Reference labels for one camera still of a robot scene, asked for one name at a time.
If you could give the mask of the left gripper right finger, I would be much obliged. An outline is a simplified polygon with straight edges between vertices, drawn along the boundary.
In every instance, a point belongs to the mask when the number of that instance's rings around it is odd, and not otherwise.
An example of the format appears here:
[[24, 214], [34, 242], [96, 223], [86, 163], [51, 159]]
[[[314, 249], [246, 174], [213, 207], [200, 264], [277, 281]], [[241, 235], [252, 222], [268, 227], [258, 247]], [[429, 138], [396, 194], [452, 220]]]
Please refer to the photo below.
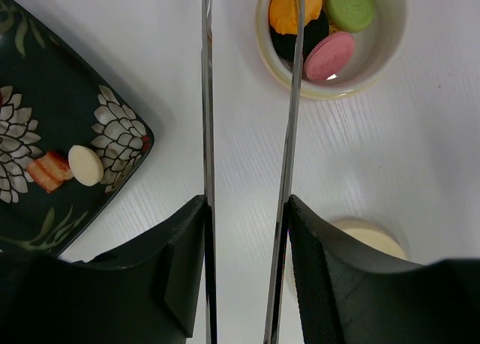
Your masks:
[[419, 265], [363, 244], [289, 200], [306, 343], [477, 343], [479, 261]]

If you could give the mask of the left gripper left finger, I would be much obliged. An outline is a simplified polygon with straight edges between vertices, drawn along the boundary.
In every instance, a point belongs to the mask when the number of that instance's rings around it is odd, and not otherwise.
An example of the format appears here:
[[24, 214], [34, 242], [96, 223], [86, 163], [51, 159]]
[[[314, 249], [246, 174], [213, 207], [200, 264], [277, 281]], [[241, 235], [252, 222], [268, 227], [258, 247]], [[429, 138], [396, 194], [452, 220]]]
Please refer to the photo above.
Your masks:
[[3, 343], [184, 343], [194, 332], [204, 198], [89, 262], [1, 255]]

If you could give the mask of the pink sandwich cookie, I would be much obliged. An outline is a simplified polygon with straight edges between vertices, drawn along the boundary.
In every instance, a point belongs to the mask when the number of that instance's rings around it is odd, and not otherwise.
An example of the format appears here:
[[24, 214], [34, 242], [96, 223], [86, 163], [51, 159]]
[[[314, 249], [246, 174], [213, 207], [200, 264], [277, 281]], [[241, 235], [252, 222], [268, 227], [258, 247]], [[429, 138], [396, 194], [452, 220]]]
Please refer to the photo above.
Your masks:
[[329, 35], [318, 43], [304, 61], [304, 74], [310, 81], [328, 80], [351, 60], [355, 52], [354, 37], [345, 31]]

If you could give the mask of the black sandwich cookie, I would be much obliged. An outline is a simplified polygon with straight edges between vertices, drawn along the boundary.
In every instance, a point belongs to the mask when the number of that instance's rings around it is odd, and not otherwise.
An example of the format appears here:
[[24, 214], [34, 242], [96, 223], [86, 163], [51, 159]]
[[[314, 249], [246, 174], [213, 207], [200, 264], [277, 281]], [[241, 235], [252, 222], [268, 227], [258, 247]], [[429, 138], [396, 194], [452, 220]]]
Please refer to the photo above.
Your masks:
[[[270, 27], [270, 36], [276, 53], [285, 61], [294, 61], [296, 34], [279, 34]], [[305, 60], [314, 47], [329, 36], [329, 19], [322, 9], [317, 19], [312, 19], [304, 27], [303, 59]]]

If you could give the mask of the green sandwich cookie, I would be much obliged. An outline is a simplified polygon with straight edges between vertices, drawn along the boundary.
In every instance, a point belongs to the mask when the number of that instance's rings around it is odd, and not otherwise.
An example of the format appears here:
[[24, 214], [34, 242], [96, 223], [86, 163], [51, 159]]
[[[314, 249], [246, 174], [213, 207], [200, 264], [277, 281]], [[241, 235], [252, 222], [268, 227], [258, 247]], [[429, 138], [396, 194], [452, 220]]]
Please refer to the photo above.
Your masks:
[[357, 33], [364, 31], [374, 20], [374, 0], [325, 0], [328, 18], [339, 29]]

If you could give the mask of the metal tongs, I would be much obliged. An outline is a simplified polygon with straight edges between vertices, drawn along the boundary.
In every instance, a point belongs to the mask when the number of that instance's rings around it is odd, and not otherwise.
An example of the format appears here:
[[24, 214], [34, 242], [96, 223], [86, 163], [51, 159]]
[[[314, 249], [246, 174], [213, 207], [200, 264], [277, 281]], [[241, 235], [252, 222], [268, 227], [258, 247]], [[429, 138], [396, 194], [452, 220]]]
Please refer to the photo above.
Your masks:
[[[202, 146], [204, 177], [204, 266], [205, 266], [205, 338], [218, 341], [216, 255], [215, 255], [215, 141], [212, 66], [212, 2], [202, 0]], [[277, 343], [279, 337], [284, 263], [289, 226], [289, 200], [293, 181], [299, 100], [302, 84], [302, 53], [305, 30], [305, 0], [294, 0], [298, 34], [292, 69], [289, 116], [283, 148], [280, 192], [277, 206], [274, 245], [268, 289], [264, 343]]]

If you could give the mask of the orange fish-shaped food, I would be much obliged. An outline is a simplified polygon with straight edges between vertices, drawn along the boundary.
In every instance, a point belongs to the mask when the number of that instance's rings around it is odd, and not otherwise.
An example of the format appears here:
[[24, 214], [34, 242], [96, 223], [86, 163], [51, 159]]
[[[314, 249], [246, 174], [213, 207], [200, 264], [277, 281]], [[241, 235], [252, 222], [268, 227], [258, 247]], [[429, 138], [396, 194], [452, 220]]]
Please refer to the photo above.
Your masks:
[[[323, 0], [305, 0], [305, 25], [320, 16], [322, 5]], [[268, 19], [270, 26], [278, 34], [298, 34], [295, 0], [271, 0], [268, 10]]]

